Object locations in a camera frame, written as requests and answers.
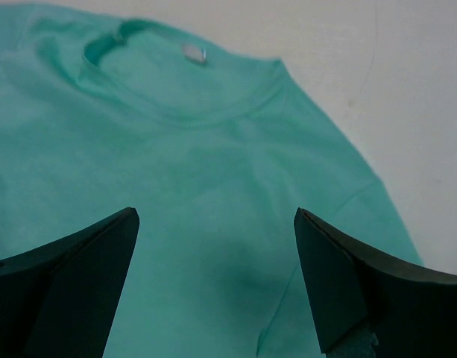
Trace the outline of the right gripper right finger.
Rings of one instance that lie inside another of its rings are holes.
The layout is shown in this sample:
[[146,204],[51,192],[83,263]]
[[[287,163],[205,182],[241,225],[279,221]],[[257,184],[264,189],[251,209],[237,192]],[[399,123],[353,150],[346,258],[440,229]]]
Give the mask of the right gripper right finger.
[[299,209],[294,231],[327,357],[457,357],[457,275],[367,245]]

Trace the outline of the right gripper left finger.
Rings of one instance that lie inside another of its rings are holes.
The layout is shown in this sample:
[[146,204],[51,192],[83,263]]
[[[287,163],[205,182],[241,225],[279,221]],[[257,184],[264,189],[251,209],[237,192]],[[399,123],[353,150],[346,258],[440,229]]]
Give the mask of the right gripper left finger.
[[138,231],[128,207],[0,260],[0,357],[102,357]]

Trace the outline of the teal t-shirt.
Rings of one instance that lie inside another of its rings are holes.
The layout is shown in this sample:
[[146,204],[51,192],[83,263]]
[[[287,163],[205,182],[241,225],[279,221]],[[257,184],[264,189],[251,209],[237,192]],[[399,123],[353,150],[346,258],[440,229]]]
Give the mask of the teal t-shirt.
[[106,357],[319,357],[295,212],[412,263],[382,181],[283,62],[0,5],[0,259],[141,221]]

